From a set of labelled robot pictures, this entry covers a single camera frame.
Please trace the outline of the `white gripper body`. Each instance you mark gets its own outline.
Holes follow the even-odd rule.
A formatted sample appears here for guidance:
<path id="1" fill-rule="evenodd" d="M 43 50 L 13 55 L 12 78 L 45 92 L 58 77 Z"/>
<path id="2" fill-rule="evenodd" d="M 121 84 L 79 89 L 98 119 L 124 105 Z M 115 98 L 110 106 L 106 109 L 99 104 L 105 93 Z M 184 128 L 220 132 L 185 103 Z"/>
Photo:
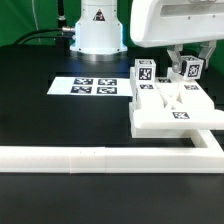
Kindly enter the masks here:
<path id="1" fill-rule="evenodd" d="M 224 39 L 224 0 L 133 0 L 130 37 L 145 48 Z"/>

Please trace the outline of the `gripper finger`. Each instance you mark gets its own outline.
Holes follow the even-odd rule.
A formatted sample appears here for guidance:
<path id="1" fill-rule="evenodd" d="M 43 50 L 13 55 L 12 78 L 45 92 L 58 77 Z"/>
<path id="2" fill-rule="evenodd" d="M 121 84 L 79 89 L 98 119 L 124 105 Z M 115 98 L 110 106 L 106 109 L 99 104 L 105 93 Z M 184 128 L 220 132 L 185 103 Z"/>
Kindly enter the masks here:
<path id="1" fill-rule="evenodd" d="M 204 60 L 205 69 L 207 69 L 209 66 L 210 58 L 216 49 L 216 43 L 216 40 L 201 43 L 201 51 L 199 53 L 199 58 Z"/>
<path id="2" fill-rule="evenodd" d="M 172 61 L 172 70 L 175 73 L 180 73 L 182 70 L 183 59 L 181 51 L 183 50 L 182 44 L 170 45 L 167 47 L 167 53 Z"/>

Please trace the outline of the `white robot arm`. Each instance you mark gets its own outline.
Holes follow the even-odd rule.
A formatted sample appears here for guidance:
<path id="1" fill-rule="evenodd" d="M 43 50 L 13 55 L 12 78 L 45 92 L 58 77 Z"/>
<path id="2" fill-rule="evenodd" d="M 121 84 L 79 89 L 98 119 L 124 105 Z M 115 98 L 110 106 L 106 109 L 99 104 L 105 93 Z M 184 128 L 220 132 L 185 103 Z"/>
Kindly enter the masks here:
<path id="1" fill-rule="evenodd" d="M 144 48 L 166 46 L 175 72 L 182 69 L 182 46 L 202 44 L 199 57 L 208 60 L 224 39 L 224 0 L 133 0 L 130 37 Z M 125 52 L 117 0 L 81 0 L 71 50 L 85 56 Z"/>

